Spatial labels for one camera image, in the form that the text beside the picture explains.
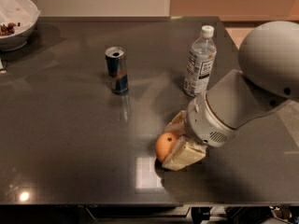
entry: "plastic bottle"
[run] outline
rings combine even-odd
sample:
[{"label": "plastic bottle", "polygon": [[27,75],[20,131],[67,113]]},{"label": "plastic bottle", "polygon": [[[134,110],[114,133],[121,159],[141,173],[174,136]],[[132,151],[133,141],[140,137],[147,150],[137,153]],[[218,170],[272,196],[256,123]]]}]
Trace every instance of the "plastic bottle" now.
[{"label": "plastic bottle", "polygon": [[200,37],[193,42],[190,49],[184,90],[192,97],[206,90],[217,53],[213,35],[212,26],[203,26]]}]

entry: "bowl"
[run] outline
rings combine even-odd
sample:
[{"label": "bowl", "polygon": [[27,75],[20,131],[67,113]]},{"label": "bowl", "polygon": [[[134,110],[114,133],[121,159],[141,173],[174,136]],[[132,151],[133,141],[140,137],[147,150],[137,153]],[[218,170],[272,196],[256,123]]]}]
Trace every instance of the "bowl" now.
[{"label": "bowl", "polygon": [[11,51],[14,49],[19,49],[23,47],[28,40],[28,37],[33,32],[39,11],[36,5],[31,0],[15,0],[19,3],[20,7],[28,14],[30,20],[26,23],[25,26],[20,24],[20,27],[15,27],[15,33],[12,35],[0,35],[0,50],[1,51]]}]

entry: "orange ball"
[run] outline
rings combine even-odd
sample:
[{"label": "orange ball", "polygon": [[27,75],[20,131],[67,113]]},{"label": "orange ball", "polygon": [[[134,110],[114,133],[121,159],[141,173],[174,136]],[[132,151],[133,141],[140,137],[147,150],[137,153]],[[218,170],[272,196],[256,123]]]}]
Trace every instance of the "orange ball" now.
[{"label": "orange ball", "polygon": [[158,161],[163,162],[165,160],[177,140],[179,140],[179,135],[175,133],[168,132],[159,136],[155,145],[155,152]]}]

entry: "black can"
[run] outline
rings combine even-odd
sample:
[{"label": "black can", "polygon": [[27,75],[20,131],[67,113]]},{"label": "black can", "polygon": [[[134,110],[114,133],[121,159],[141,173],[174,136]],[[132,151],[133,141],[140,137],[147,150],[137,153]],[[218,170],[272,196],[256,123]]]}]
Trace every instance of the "black can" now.
[{"label": "black can", "polygon": [[124,49],[120,47],[112,47],[105,52],[107,69],[111,77],[111,90],[116,94],[128,92],[128,76],[124,53]]}]

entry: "white bowl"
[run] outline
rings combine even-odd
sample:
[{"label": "white bowl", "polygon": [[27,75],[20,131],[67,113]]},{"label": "white bowl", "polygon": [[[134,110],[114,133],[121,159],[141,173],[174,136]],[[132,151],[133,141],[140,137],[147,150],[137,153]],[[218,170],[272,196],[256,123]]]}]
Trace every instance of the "white bowl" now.
[{"label": "white bowl", "polygon": [[33,32],[37,19],[38,9],[31,0],[17,0],[20,6],[30,15],[32,19],[22,31],[17,31],[12,35],[0,36],[0,50],[10,51],[19,49],[27,43],[27,39]]}]

